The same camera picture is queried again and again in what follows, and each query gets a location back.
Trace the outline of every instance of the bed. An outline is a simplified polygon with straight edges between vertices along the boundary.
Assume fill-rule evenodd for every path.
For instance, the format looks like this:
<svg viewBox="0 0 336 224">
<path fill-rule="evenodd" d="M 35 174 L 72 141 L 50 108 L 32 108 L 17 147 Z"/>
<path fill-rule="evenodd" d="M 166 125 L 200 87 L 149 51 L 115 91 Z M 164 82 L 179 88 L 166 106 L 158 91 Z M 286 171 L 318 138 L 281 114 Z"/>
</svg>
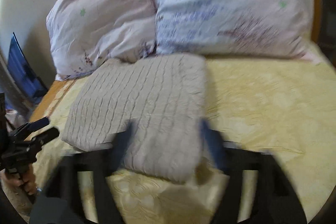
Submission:
<svg viewBox="0 0 336 224">
<path fill-rule="evenodd" d="M 313 13 L 318 1 L 315 6 L 312 0 L 305 1 Z M 312 39 L 317 14 L 312 33 L 307 34 Z M 229 140 L 248 150 L 275 154 L 311 221 L 336 184 L 336 75 L 318 47 L 313 42 L 309 47 L 322 62 L 208 57 L 206 113 L 211 126 Z M 63 130 L 86 80 L 55 81 L 31 120 L 49 116 L 51 125 Z M 47 144 L 33 165 L 37 184 L 43 187 L 60 158 L 75 152 L 60 139 Z M 254 179 L 254 172 L 245 172 L 240 221 L 249 215 Z M 209 223 L 226 181 L 206 160 L 184 185 L 125 169 L 108 178 L 126 223 Z M 97 222 L 89 172 L 80 175 L 80 184 L 86 217 Z"/>
</svg>

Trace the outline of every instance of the pillowcase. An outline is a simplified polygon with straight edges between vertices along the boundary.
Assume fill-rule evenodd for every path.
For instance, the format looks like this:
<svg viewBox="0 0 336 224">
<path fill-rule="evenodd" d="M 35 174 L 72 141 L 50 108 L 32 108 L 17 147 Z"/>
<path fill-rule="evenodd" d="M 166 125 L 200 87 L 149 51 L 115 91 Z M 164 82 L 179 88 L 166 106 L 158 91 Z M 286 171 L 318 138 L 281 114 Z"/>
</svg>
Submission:
<svg viewBox="0 0 336 224">
<path fill-rule="evenodd" d="M 205 60 L 188 54 L 111 59 L 88 79 L 71 106 L 63 141 L 81 150 L 108 148 L 135 120 L 126 168 L 174 181 L 191 176 L 202 156 Z"/>
<path fill-rule="evenodd" d="M 301 0 L 157 0 L 157 53 L 305 54 Z"/>
<path fill-rule="evenodd" d="M 152 0 L 58 0 L 47 17 L 56 80 L 91 73 L 108 58 L 147 56 L 155 12 Z"/>
</svg>

